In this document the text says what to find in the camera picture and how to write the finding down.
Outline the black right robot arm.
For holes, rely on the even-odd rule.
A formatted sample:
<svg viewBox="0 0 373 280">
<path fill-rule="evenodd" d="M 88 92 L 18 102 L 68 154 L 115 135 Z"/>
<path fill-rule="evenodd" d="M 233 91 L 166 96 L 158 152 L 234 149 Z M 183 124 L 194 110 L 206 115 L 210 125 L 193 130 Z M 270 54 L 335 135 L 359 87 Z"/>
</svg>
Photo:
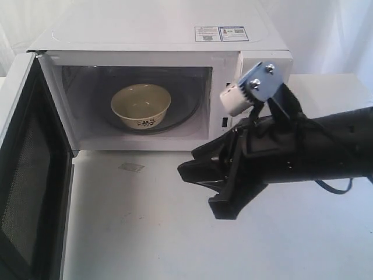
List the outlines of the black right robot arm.
<svg viewBox="0 0 373 280">
<path fill-rule="evenodd" d="M 342 195 L 328 180 L 372 179 L 372 108 L 308 118 L 286 85 L 248 117 L 192 151 L 178 166 L 184 182 L 212 189 L 216 219 L 235 219 L 269 184 L 314 181 Z"/>
</svg>

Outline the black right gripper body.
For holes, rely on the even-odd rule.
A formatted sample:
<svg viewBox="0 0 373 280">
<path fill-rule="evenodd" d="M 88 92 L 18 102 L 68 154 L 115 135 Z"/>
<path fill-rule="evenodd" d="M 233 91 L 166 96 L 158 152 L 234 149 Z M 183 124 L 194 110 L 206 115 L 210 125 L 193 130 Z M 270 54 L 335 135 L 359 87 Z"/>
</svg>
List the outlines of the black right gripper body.
<svg viewBox="0 0 373 280">
<path fill-rule="evenodd" d="M 283 127 L 271 118 L 246 119 L 222 136 L 225 171 L 222 204 L 247 204 L 268 184 L 305 181 L 307 125 L 297 120 Z"/>
</svg>

